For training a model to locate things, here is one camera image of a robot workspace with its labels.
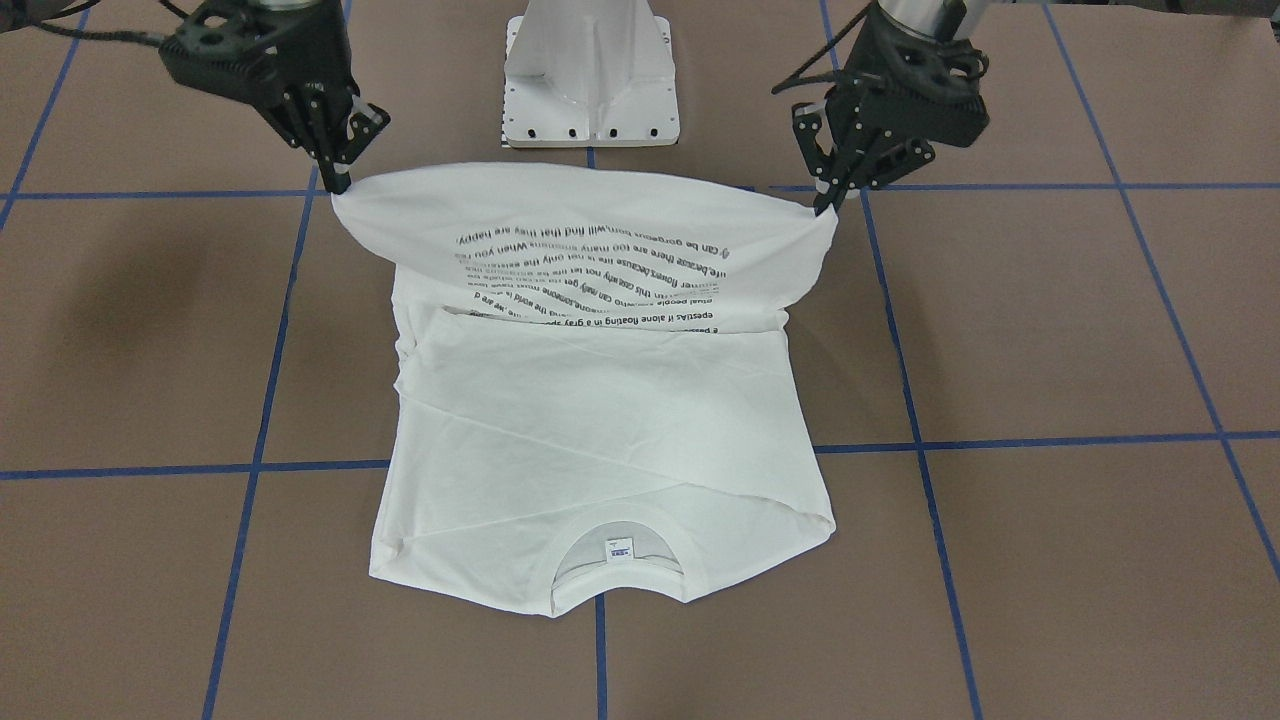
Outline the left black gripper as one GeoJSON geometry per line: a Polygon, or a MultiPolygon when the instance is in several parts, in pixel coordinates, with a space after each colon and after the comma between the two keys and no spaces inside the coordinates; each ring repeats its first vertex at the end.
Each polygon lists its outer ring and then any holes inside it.
{"type": "Polygon", "coordinates": [[[980,95],[988,56],[972,44],[983,5],[865,5],[792,73],[823,85],[792,105],[792,131],[815,184],[815,217],[850,192],[878,190],[970,147],[989,124],[980,95]]]}

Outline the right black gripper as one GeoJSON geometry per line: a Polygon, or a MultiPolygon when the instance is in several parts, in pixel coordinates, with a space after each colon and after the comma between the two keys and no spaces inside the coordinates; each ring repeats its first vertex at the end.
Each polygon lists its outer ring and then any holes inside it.
{"type": "Polygon", "coordinates": [[[339,1],[204,1],[159,55],[178,85],[250,105],[303,147],[330,195],[348,190],[347,167],[390,124],[384,109],[356,102],[339,1]]]}

